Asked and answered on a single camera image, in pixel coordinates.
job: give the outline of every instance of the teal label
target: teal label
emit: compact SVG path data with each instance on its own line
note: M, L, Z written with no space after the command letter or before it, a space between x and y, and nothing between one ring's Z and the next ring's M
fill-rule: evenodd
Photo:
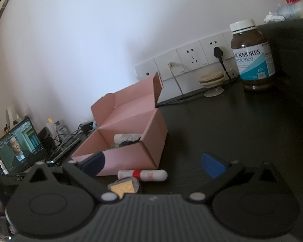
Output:
M259 80L275 73L273 57L268 42L241 49L233 49L240 77Z

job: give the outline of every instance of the laptop screen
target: laptop screen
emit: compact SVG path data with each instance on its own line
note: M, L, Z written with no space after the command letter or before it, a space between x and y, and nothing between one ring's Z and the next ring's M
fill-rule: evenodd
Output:
M0 158L9 173L22 172L46 155L29 118L0 139Z

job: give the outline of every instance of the gray ribbed surface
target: gray ribbed surface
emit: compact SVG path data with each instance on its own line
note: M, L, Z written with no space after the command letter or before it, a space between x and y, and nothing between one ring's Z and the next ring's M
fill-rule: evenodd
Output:
M115 205L103 205L82 230L60 239L15 236L12 242L296 242L290 235L270 240L247 239L223 228L206 206L181 195L127 195Z

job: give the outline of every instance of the pink box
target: pink box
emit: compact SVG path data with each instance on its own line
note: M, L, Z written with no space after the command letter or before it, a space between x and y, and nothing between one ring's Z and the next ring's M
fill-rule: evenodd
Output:
M157 169L167 136L167 127L155 108L163 84L158 73L114 94L106 94L91 106L99 128L72 154L82 161L97 151L105 155L104 169L97 175L114 175L121 169ZM115 134L142 134L139 143L110 149Z

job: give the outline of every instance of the box flap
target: box flap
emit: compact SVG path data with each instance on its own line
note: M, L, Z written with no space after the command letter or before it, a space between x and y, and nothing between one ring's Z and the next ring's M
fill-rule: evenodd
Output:
M163 84L156 73L113 94L106 94L92 106L97 125L102 128L155 108Z

